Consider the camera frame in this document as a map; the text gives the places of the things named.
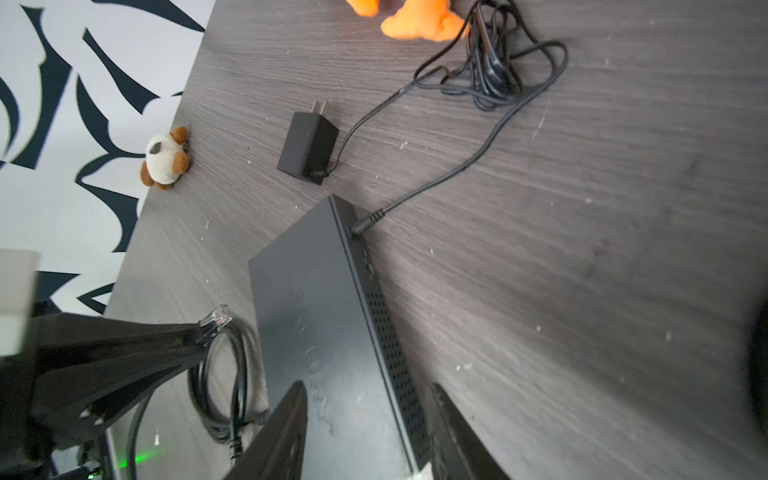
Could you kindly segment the black power adapter with cord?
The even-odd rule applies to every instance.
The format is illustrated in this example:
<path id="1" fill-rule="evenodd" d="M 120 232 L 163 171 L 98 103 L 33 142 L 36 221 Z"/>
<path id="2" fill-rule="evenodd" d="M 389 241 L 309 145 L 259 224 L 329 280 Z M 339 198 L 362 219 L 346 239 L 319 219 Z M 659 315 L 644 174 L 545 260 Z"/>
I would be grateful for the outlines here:
<path id="1" fill-rule="evenodd" d="M 391 211 L 477 163 L 505 125 L 553 86 L 568 66 L 566 43 L 538 38 L 514 1 L 475 1 L 467 15 L 460 17 L 465 19 L 465 36 L 440 42 L 442 48 L 416 69 L 407 84 L 366 113 L 345 136 L 323 115 L 320 105 L 296 112 L 291 119 L 277 168 L 295 179 L 320 185 L 338 167 L 357 130 L 413 89 L 468 97 L 483 112 L 506 111 L 471 157 L 356 221 L 349 230 L 352 238 L 363 236 Z"/>

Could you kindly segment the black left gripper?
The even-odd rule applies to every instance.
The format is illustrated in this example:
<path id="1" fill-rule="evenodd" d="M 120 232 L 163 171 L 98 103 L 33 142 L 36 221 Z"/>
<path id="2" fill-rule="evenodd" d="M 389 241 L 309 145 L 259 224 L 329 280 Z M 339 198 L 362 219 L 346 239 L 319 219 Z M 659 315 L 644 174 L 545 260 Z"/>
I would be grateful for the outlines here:
<path id="1" fill-rule="evenodd" d="M 47 479 L 50 438 L 62 448 L 96 439 L 206 354 L 196 323 L 46 315 L 38 264 L 36 252 L 1 250 L 3 479 Z"/>

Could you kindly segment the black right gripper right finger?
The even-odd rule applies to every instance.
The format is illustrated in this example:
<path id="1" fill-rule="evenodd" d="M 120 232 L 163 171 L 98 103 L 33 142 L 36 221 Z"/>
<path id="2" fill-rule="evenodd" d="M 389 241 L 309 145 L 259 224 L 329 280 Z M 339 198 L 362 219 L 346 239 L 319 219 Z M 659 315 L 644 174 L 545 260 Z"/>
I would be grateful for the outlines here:
<path id="1" fill-rule="evenodd" d="M 434 479 L 510 479 L 438 383 L 427 390 L 427 429 Z"/>

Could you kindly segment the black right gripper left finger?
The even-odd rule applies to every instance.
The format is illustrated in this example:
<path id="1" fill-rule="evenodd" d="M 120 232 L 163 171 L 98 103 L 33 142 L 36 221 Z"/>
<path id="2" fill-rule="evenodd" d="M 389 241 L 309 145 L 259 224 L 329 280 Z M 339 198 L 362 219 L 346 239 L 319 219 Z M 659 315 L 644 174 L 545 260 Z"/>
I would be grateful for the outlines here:
<path id="1" fill-rule="evenodd" d="M 296 381 L 225 479 L 300 479 L 307 425 L 307 390 Z"/>

